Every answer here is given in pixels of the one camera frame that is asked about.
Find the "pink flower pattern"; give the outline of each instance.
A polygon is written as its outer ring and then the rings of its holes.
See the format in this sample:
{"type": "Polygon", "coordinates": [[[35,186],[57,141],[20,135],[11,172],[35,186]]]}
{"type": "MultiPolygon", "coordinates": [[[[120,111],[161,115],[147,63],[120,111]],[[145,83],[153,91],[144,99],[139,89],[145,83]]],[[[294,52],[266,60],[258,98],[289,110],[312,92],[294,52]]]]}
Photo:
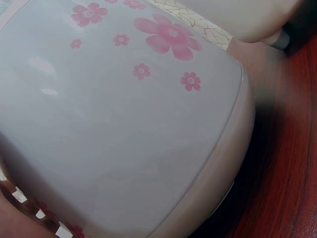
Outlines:
{"type": "Polygon", "coordinates": [[[149,77],[151,75],[149,70],[150,68],[147,65],[141,63],[139,65],[134,66],[133,75],[135,77],[138,77],[138,79],[142,80],[144,79],[144,76],[149,77]]]}
{"type": "Polygon", "coordinates": [[[140,3],[138,0],[124,0],[123,2],[125,5],[129,6],[132,9],[140,9],[143,10],[146,6],[140,3]]]}
{"type": "Polygon", "coordinates": [[[118,0],[105,0],[106,2],[109,2],[110,4],[113,4],[113,3],[117,3],[118,0]]]}
{"type": "Polygon", "coordinates": [[[56,214],[54,213],[54,212],[52,212],[49,208],[48,208],[48,206],[47,206],[47,204],[46,203],[44,203],[44,202],[39,202],[38,200],[36,200],[35,199],[35,205],[37,205],[38,206],[38,208],[40,208],[43,212],[44,212],[44,214],[46,215],[46,216],[48,216],[48,217],[50,217],[50,218],[56,218],[56,214]]]}
{"type": "Polygon", "coordinates": [[[65,225],[76,238],[86,238],[85,234],[83,233],[83,229],[80,226],[72,226],[68,222],[66,222],[65,225]]]}
{"type": "Polygon", "coordinates": [[[70,43],[69,46],[70,46],[72,49],[74,49],[74,48],[79,48],[80,45],[81,45],[81,40],[77,39],[77,40],[73,40],[73,42],[70,43]]]}
{"type": "Polygon", "coordinates": [[[73,8],[76,14],[71,15],[71,18],[77,22],[80,27],[85,27],[92,22],[94,24],[103,20],[101,16],[107,15],[108,10],[106,8],[99,8],[99,4],[92,2],[85,8],[82,5],[77,5],[73,8]]]}
{"type": "Polygon", "coordinates": [[[200,83],[201,80],[199,77],[196,76],[196,73],[191,72],[191,73],[184,73],[184,77],[180,79],[181,84],[185,85],[185,89],[187,91],[192,91],[194,88],[196,91],[200,91],[200,83]]]}
{"type": "Polygon", "coordinates": [[[156,22],[145,18],[136,18],[134,26],[145,33],[154,34],[146,39],[148,46],[159,54],[165,54],[172,48],[179,60],[192,60],[193,53],[189,48],[201,51],[201,44],[191,38],[193,33],[181,24],[172,24],[165,16],[153,14],[156,22]]]}
{"type": "Polygon", "coordinates": [[[115,46],[127,46],[128,45],[128,41],[129,41],[129,37],[127,37],[127,35],[123,34],[123,35],[116,35],[116,37],[114,37],[113,42],[115,43],[115,46]]]}

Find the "red wooden table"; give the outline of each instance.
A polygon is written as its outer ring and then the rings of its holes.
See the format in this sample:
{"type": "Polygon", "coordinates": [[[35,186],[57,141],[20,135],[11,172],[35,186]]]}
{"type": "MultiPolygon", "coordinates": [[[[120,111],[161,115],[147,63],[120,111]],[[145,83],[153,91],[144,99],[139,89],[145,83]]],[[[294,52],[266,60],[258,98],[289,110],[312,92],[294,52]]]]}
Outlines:
{"type": "Polygon", "coordinates": [[[233,189],[191,238],[317,237],[317,2],[285,29],[286,52],[229,46],[254,86],[254,134],[233,189]]]}

